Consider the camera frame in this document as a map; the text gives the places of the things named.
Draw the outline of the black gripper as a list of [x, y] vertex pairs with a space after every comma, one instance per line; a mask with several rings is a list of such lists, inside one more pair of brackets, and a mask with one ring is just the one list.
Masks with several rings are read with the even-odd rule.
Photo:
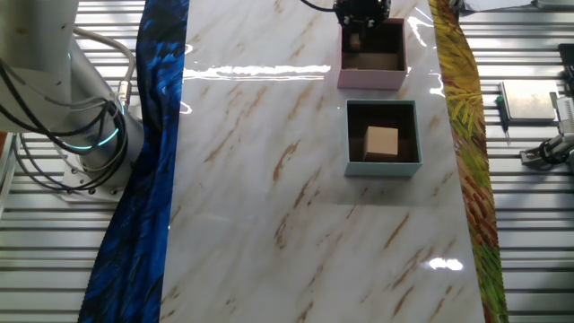
[[360, 22], [360, 42], [368, 37], [372, 25], [380, 25], [390, 15], [391, 0], [336, 0], [333, 6], [342, 24], [342, 42], [349, 44], [352, 23]]

